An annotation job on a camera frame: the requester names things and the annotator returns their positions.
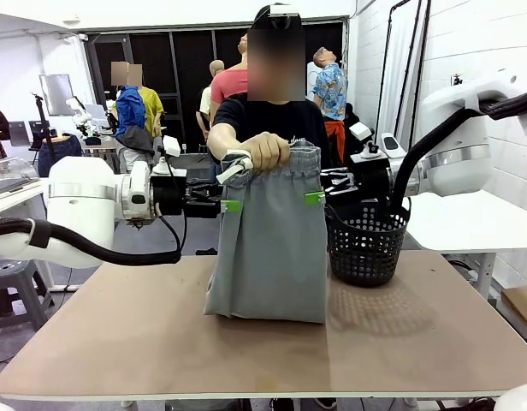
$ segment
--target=human hand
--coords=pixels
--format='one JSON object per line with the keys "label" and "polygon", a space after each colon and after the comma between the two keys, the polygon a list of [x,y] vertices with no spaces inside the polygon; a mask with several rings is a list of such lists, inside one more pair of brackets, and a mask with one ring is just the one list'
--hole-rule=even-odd
{"label": "human hand", "polygon": [[290,158],[290,145],[277,134],[263,132],[241,143],[239,150],[251,154],[252,164],[256,171],[272,170],[277,165],[285,164]]}

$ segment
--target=white table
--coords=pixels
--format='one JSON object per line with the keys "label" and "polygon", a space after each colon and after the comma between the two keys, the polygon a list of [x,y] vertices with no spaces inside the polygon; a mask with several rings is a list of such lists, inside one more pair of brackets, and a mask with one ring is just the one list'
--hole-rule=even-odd
{"label": "white table", "polygon": [[488,297],[495,254],[527,249],[527,211],[483,190],[449,197],[419,194],[412,197],[407,232],[423,249],[481,254],[477,290]]}
{"label": "white table", "polygon": [[85,157],[102,158],[110,168],[119,173],[119,158],[117,157],[117,140],[111,136],[103,137],[102,144],[88,146],[84,140],[81,141],[81,149]]}
{"label": "white table", "polygon": [[[43,218],[46,216],[38,216],[33,204],[33,200],[39,195],[42,195],[47,188],[47,179],[43,178],[36,182],[27,184],[22,189],[14,191],[13,193],[0,194],[0,214],[6,213],[5,217],[32,217]],[[15,209],[15,207],[26,203],[26,209]],[[50,292],[76,291],[79,285],[56,285],[50,273],[49,263],[43,260],[36,260],[36,266],[39,268],[44,284]]]}

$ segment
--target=green clip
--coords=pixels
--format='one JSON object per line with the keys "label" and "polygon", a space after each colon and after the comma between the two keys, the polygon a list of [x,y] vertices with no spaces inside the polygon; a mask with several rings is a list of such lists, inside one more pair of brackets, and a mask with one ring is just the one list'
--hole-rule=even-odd
{"label": "green clip", "polygon": [[241,212],[243,203],[238,200],[222,200],[222,212]]}
{"label": "green clip", "polygon": [[324,204],[324,191],[316,191],[315,193],[305,194],[305,205],[314,206],[315,204]]}

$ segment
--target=perforated basket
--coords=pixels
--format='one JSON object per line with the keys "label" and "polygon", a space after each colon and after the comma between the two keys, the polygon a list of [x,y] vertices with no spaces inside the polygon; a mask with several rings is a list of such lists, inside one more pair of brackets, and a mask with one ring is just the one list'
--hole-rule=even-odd
{"label": "perforated basket", "polygon": [[399,259],[410,211],[389,214],[377,202],[326,207],[332,272],[359,287],[391,280]]}

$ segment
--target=table top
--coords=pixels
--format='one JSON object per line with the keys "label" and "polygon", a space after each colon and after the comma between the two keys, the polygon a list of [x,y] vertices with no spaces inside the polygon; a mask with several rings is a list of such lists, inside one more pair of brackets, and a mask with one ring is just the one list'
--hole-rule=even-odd
{"label": "table top", "polygon": [[13,193],[0,194],[0,212],[8,210],[9,208],[42,194],[46,185],[46,179],[40,179],[36,182],[27,184],[21,190],[14,191]]}
{"label": "table top", "polygon": [[527,211],[483,190],[424,193],[412,197],[407,231],[421,248],[441,253],[527,249]]}
{"label": "table top", "polygon": [[113,137],[102,139],[102,144],[97,146],[88,146],[85,141],[82,140],[81,148],[83,150],[115,150],[117,148],[117,140]]}
{"label": "table top", "polygon": [[332,280],[326,325],[204,316],[215,263],[102,265],[1,372],[0,394],[473,397],[527,383],[526,343],[438,253],[403,252],[378,289]]}

